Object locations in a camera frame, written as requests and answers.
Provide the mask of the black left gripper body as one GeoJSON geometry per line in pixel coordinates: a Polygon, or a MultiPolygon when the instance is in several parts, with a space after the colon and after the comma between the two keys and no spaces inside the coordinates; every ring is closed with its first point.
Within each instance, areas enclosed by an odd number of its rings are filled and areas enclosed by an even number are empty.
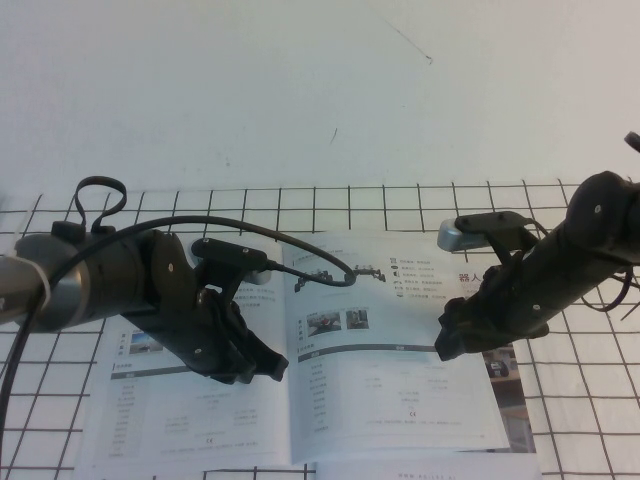
{"type": "Polygon", "coordinates": [[[204,377],[230,384],[231,372],[255,367],[239,306],[213,289],[200,289],[187,307],[163,301],[124,318],[204,377]]]}

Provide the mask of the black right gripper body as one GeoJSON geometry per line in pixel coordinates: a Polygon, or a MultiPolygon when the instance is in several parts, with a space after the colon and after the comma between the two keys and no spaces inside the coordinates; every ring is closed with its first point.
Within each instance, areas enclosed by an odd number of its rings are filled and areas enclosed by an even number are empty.
{"type": "Polygon", "coordinates": [[[479,353],[549,333],[547,322],[600,284],[600,235],[574,220],[541,238],[530,219],[469,219],[500,264],[467,299],[467,351],[479,353]]]}

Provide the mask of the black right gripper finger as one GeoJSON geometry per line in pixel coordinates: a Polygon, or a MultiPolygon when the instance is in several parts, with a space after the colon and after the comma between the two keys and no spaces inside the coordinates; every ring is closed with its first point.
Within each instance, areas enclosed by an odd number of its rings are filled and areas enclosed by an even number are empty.
{"type": "Polygon", "coordinates": [[[441,327],[438,338],[441,341],[464,341],[469,330],[468,313],[469,306],[466,298],[458,297],[449,300],[438,319],[441,327]]]}
{"type": "Polygon", "coordinates": [[[450,361],[467,352],[468,326],[444,325],[434,342],[434,348],[441,361],[450,361]]]}

